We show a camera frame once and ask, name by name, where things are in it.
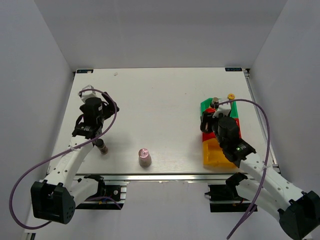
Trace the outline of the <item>red lid jar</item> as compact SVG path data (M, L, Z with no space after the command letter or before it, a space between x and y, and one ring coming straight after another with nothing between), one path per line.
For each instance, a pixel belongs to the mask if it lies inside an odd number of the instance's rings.
M215 112L216 112L216 109L215 108L207 108L205 111L204 111L207 115L214 115Z

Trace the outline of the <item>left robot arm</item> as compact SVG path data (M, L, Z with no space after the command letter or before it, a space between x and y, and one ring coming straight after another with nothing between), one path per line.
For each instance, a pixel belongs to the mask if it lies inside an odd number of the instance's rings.
M104 178L89 174L74 183L74 178L86 156L98 148L103 150L104 121L115 118L119 107L106 93L96 96L95 89L83 89L79 96L83 101L82 114L75 123L67 150L54 169L30 189L33 216L61 224L71 221L76 207L84 201L99 200L106 194Z

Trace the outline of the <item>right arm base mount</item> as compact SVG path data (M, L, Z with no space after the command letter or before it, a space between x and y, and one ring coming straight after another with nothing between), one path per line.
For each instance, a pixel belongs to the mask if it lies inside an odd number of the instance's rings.
M236 187L248 177L240 172L229 177L225 184L210 184L204 194L209 200L211 213L244 213L251 201L241 197Z

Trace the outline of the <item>yellow cap sauce bottle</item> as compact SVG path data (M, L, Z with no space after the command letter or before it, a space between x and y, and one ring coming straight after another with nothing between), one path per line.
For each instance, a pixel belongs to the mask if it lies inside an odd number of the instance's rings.
M236 98L236 96L232 93L228 94L227 99L228 100L234 100Z

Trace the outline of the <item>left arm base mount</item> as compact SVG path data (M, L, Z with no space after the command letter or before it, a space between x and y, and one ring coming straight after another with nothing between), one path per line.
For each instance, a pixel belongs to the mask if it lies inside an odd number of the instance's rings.
M106 181L102 176L89 174L74 180L70 194L80 210L121 210L127 186Z

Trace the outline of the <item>small yellow label bottle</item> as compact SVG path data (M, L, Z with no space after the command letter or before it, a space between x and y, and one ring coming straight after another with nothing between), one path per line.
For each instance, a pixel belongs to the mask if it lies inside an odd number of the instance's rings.
M217 109L219 107L219 98L213 97L210 103L210 107L213 109Z

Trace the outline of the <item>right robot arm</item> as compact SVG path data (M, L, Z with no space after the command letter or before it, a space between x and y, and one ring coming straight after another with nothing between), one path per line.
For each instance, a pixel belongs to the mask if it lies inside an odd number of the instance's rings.
M225 158L241 170L226 181L229 198L251 200L272 215L293 240L302 240L319 227L319 195L296 187L261 160L256 150L241 138L234 118L205 110L200 130L213 133Z

